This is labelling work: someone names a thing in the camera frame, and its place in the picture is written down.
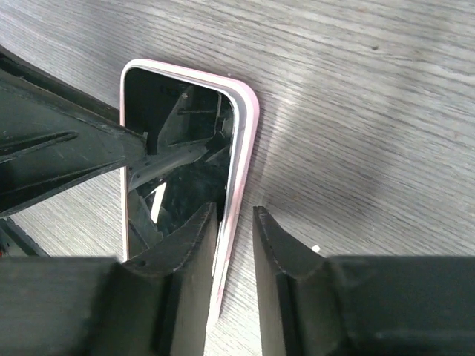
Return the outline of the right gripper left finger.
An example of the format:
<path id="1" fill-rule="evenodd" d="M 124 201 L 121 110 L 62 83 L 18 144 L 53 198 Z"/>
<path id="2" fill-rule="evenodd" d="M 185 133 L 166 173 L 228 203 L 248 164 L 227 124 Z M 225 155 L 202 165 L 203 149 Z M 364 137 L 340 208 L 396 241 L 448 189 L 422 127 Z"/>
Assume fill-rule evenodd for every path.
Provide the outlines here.
<path id="1" fill-rule="evenodd" d="M 216 238 L 216 207 L 207 203 L 124 263 L 2 258 L 1 353 L 201 355 Z"/>

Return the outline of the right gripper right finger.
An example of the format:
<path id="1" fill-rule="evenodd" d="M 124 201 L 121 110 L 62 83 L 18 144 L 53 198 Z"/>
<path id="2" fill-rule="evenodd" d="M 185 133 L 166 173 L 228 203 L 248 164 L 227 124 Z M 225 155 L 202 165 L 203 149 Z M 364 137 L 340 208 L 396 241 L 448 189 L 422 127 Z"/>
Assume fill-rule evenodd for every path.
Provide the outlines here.
<path id="1" fill-rule="evenodd" d="M 264 355 L 472 355 L 474 259 L 322 257 L 253 209 Z"/>

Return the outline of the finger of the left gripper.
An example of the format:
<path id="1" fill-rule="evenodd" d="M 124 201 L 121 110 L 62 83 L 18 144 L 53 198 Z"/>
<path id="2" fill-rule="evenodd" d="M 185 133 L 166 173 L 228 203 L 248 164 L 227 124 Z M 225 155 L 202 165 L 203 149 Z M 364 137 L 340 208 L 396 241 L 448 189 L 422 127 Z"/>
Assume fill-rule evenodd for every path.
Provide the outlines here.
<path id="1" fill-rule="evenodd" d="M 145 157 L 119 111 L 1 49 L 1 216 Z"/>

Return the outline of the pink phone case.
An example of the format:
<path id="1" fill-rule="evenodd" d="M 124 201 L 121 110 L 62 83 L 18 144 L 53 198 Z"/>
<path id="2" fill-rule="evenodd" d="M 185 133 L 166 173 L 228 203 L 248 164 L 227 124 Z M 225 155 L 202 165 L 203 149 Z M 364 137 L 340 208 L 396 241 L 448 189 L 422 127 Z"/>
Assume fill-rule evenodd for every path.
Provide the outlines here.
<path id="1" fill-rule="evenodd" d="M 211 255 L 212 268 L 208 273 L 208 277 L 211 280 L 208 321 L 214 323 L 220 315 L 230 255 L 235 239 L 250 157 L 252 155 L 258 126 L 260 113 L 258 99 L 250 86 L 230 77 L 219 76 L 217 74 L 151 59 L 133 59 L 125 65 L 120 77 L 119 114 L 120 123 L 125 128 L 124 78 L 127 71 L 135 67 L 172 79 L 179 79 L 180 81 L 193 85 L 216 90 L 226 96 L 231 104 L 234 124 L 229 175 L 226 186 L 226 204 L 223 220 L 217 220 L 217 233 L 214 238 L 215 246 L 212 249 Z M 125 172 L 127 167 L 121 170 L 122 240 L 124 243 L 123 254 L 125 257 L 128 257 L 128 232 L 126 229 L 127 194 L 125 192 Z"/>

